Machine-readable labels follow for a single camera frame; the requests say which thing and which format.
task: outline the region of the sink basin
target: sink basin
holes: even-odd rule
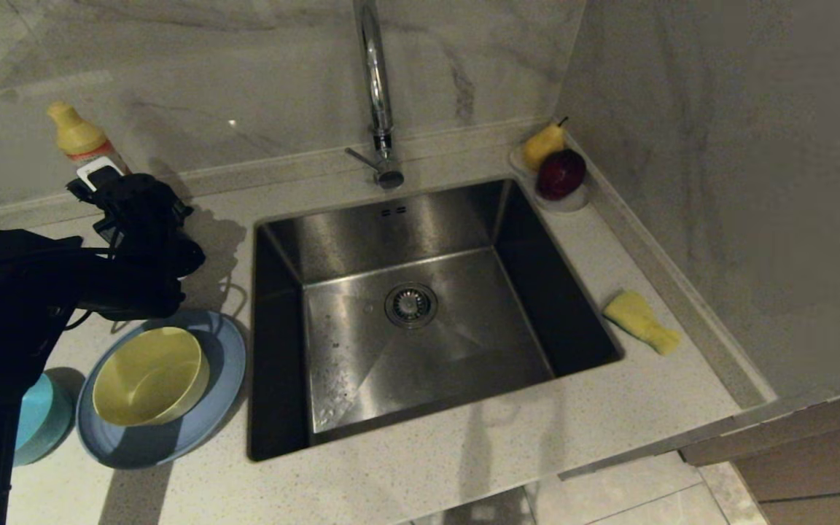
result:
[[[253,315],[256,461],[621,358],[513,180],[260,224]]]

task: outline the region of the drain strainer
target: drain strainer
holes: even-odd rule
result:
[[[384,313],[397,326],[420,328],[436,316],[437,300],[433,290],[418,282],[397,285],[384,300]]]

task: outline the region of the countertop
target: countertop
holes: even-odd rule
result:
[[[208,194],[192,200],[187,232],[207,263],[184,280],[186,307],[234,316],[251,351],[254,224],[510,176],[508,147],[481,147],[403,166],[405,185],[384,193],[365,170]],[[647,297],[661,322],[683,329],[593,206],[543,214],[596,306],[620,289]],[[93,217],[33,228],[83,235],[102,246]],[[47,369],[84,373],[135,324],[99,316],[68,332]],[[12,475],[9,522],[397,523],[544,475],[597,462],[740,412],[700,351],[683,336],[668,357],[615,329],[624,359],[486,401],[308,448],[266,462],[246,455],[246,375],[219,432],[167,466],[117,471],[91,459],[76,433]]]

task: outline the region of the chrome faucet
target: chrome faucet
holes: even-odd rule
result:
[[[397,188],[404,183],[399,163],[394,159],[394,118],[391,116],[391,101],[387,94],[387,73],[384,70],[384,46],[381,43],[381,28],[378,26],[378,9],[374,0],[353,0],[356,24],[359,27],[362,65],[365,67],[365,83],[371,103],[371,136],[377,161],[371,160],[346,148],[346,153],[366,163],[374,170],[374,182],[384,189]]]

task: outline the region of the pear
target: pear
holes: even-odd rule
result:
[[[551,123],[549,126],[540,130],[539,133],[531,136],[524,142],[523,157],[524,163],[533,171],[540,170],[540,164],[546,160],[551,153],[562,152],[566,149],[566,137],[564,137],[563,123],[566,119],[560,120],[557,123]]]

